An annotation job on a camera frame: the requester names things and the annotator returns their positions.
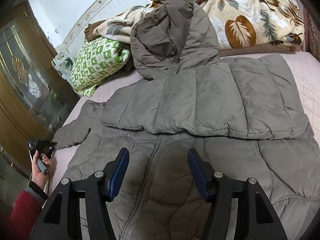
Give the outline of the red sleeve forearm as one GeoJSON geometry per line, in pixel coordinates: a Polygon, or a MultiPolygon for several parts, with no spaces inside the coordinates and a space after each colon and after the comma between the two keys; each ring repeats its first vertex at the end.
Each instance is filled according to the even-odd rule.
{"type": "Polygon", "coordinates": [[[12,213],[1,217],[1,239],[29,239],[48,196],[33,181],[16,199],[12,213]]]}

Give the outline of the person left hand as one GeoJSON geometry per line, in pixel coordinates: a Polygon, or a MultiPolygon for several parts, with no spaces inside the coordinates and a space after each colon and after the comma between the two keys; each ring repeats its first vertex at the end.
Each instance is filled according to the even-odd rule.
{"type": "Polygon", "coordinates": [[[44,189],[46,182],[48,181],[49,175],[44,175],[38,166],[38,160],[41,163],[51,166],[52,160],[48,159],[48,157],[44,154],[43,156],[39,156],[39,152],[36,151],[33,156],[33,161],[31,165],[32,175],[31,181],[33,181],[37,186],[39,186],[42,190],[44,189]]]}

